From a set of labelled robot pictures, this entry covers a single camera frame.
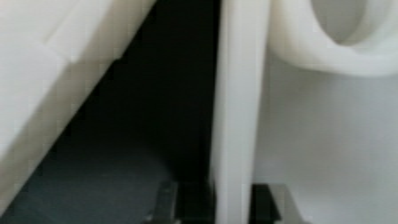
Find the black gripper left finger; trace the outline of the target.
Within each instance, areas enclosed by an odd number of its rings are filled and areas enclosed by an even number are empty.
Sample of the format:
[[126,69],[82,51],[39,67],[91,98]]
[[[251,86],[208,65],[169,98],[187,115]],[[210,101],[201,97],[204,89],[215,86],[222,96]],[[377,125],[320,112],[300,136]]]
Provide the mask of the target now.
[[160,184],[153,211],[142,224],[176,224],[178,183]]

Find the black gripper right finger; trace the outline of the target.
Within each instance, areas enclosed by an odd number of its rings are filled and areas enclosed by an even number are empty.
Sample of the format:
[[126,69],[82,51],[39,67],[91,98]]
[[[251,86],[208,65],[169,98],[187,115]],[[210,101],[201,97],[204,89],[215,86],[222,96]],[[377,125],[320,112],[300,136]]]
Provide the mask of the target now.
[[252,185],[251,224],[311,224],[284,184]]

